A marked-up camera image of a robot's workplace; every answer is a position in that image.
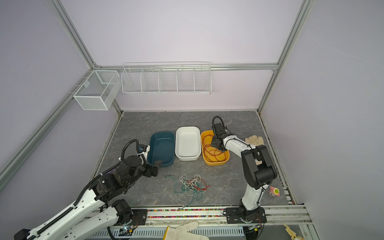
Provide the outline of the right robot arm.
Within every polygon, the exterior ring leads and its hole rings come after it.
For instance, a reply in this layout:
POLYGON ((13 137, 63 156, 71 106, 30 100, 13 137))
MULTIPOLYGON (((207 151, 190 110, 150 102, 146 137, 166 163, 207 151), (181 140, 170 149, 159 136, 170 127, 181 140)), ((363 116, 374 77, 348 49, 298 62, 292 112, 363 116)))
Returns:
POLYGON ((225 126, 221 117, 212 119, 214 137, 211 146, 221 152, 230 151, 242 160, 243 172, 247 188, 237 208, 226 208, 224 211, 229 224, 265 224, 265 209, 260 201, 269 185, 277 178, 278 173, 268 148, 255 146, 240 140, 225 126))

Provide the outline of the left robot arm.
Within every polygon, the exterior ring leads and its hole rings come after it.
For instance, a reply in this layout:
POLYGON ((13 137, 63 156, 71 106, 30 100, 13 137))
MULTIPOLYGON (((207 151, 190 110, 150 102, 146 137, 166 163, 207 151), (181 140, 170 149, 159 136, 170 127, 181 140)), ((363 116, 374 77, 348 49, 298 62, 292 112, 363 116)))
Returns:
POLYGON ((115 224, 130 225, 137 217, 124 199, 116 197, 144 177, 155 177, 160 163, 148 163, 151 146, 129 141, 117 164, 94 177, 76 200, 54 217, 31 230, 22 229, 15 240, 84 240, 115 224))

